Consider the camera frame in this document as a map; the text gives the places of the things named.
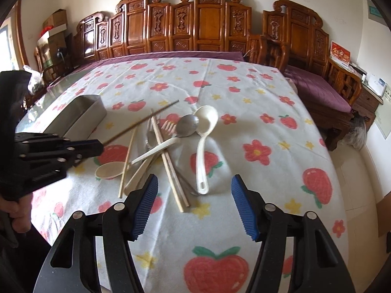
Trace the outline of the person's left hand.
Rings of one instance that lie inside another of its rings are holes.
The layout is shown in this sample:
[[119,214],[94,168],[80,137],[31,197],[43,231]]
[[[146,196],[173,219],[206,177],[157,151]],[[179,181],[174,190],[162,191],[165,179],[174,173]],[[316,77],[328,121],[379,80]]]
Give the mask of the person's left hand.
[[31,229],[31,210],[33,194],[27,194],[17,202],[1,197],[1,211],[13,219],[12,227],[17,233],[26,233]]

